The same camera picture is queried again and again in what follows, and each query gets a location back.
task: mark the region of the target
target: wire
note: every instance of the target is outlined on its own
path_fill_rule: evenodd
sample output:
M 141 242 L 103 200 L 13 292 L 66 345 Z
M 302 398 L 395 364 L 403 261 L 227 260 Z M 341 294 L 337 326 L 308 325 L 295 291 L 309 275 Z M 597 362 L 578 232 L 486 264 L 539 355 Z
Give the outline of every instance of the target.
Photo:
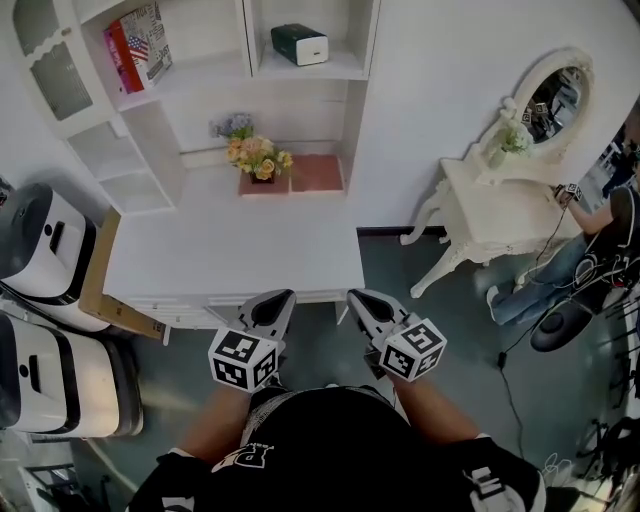
M 509 398 L 509 405 L 511 406 L 511 410 L 513 411 L 513 416 L 516 419 L 516 423 L 518 424 L 518 451 L 520 452 L 520 457 L 522 458 L 522 460 L 527 460 L 524 456 L 524 449 L 522 448 L 522 438 L 524 436 L 524 425 L 522 423 L 522 420 L 520 419 L 520 415 L 518 414 L 518 411 L 516 410 L 516 406 L 513 402 L 513 395 L 511 394 L 511 388 L 509 387 L 509 381 L 507 380 L 507 376 L 504 374 L 504 371 L 502 368 L 499 369 L 500 370 L 500 375 L 502 376 L 502 380 L 504 381 L 504 386 L 507 389 L 507 396 Z
M 561 481 L 557 481 L 561 476 L 561 469 L 565 471 L 565 474 L 562 475 L 563 479 Z M 541 473 L 547 487 L 567 487 L 572 483 L 569 482 L 569 479 L 572 478 L 573 474 L 573 462 L 570 459 L 562 459 L 558 462 L 558 454 L 552 453 L 544 462 L 544 468 L 542 468 Z
M 96 444 L 93 439 L 87 439 L 87 445 L 94 451 L 98 458 L 103 462 L 107 469 L 118 479 L 122 484 L 134 494 L 138 492 L 139 487 L 134 484 L 127 476 L 123 475 L 109 456 L 102 451 L 102 449 Z
M 536 325 L 536 324 L 533 324 L 533 325 L 532 325 L 531 327 L 529 327 L 526 331 L 524 331 L 524 332 L 522 333 L 522 335 L 518 338 L 518 341 L 516 341 L 515 343 L 513 343 L 513 344 L 512 344 L 512 345 L 511 345 L 507 350 L 505 350 L 505 351 L 501 352 L 501 354 L 505 354 L 505 364 L 506 364 L 506 362 L 507 362 L 507 361 L 506 361 L 506 355 L 507 355 L 509 352 L 511 352 L 511 350 L 512 350 L 512 349 L 516 348 L 516 347 L 520 344 L 520 342 L 524 339 L 524 337 L 525 337 L 527 334 L 529 334 L 529 333 L 533 330 L 533 328 L 535 327 L 535 325 Z
M 543 283 L 541 281 L 538 281 L 538 273 L 540 272 L 540 269 L 538 268 L 538 263 L 540 262 L 540 258 L 542 258 L 542 255 L 547 251 L 547 247 L 549 247 L 549 244 L 551 243 L 551 240 L 553 240 L 553 238 L 556 236 L 556 233 L 560 229 L 560 225 L 562 224 L 562 219 L 564 219 L 564 215 L 565 215 L 565 213 L 567 213 L 568 209 L 569 209 L 569 205 L 567 204 L 567 206 L 565 206 L 562 209 L 562 215 L 560 215 L 560 220 L 558 221 L 558 224 L 556 225 L 556 229 L 554 229 L 553 233 L 551 233 L 551 236 L 549 238 L 547 238 L 547 242 L 544 244 L 544 248 L 542 249 L 542 251 L 540 251 L 538 256 L 536 256 L 536 261 L 534 263 L 536 275 L 534 277 L 530 278 L 533 283 L 536 283 L 536 284 L 553 284 L 553 283 Z M 531 267 L 529 267 L 529 270 L 527 271 L 527 275 L 530 272 L 531 272 Z

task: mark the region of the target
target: white table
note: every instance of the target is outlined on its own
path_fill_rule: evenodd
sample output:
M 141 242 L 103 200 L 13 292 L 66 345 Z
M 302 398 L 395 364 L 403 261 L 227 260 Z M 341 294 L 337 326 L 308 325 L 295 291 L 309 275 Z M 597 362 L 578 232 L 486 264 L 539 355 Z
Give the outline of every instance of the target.
M 488 263 L 504 254 L 541 251 L 555 231 L 562 210 L 550 188 L 531 181 L 506 181 L 501 185 L 475 182 L 474 169 L 459 160 L 441 160 L 446 179 L 422 205 L 410 235 L 400 243 L 415 242 L 431 215 L 440 210 L 451 245 L 440 261 L 411 288 L 411 296 L 420 297 L 428 286 L 453 272 L 464 260 Z M 565 214 L 548 250 L 574 238 L 580 228 L 570 213 Z
M 248 199 L 238 180 L 230 166 L 190 171 L 177 211 L 123 217 L 104 292 L 172 327 L 212 328 L 216 308 L 265 291 L 339 303 L 364 287 L 345 195 Z

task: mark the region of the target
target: potted plant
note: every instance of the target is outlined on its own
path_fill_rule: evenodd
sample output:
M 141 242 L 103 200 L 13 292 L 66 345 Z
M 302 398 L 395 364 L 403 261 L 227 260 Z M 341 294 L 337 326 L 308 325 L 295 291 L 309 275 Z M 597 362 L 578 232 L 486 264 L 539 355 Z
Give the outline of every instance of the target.
M 211 131 L 212 135 L 227 139 L 227 159 L 249 174 L 252 183 L 275 183 L 275 177 L 293 165 L 290 153 L 281 151 L 269 139 L 254 135 L 249 114 L 233 114 L 213 125 Z
M 508 153 L 528 155 L 533 144 L 533 137 L 526 127 L 514 120 L 509 121 L 508 125 L 499 132 L 497 140 L 500 142 L 496 145 L 488 162 L 491 169 L 498 169 L 504 163 Z

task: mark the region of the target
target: hand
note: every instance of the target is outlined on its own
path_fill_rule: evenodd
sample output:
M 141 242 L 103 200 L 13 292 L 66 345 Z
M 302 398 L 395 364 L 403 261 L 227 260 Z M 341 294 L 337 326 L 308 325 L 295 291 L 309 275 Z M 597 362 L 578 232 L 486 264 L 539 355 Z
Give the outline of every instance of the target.
M 573 200 L 573 196 L 569 194 L 569 192 L 566 192 L 565 190 L 563 190 L 556 195 L 555 199 L 560 205 L 560 208 L 566 208 L 569 205 L 569 203 Z

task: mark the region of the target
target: oval mirror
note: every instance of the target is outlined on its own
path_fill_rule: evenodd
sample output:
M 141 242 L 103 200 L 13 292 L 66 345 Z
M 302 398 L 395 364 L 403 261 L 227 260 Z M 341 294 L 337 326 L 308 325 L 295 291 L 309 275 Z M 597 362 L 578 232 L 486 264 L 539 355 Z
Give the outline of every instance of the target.
M 522 123 L 536 144 L 555 137 L 573 123 L 582 90 L 582 72 L 575 67 L 559 69 L 540 84 L 522 115 Z

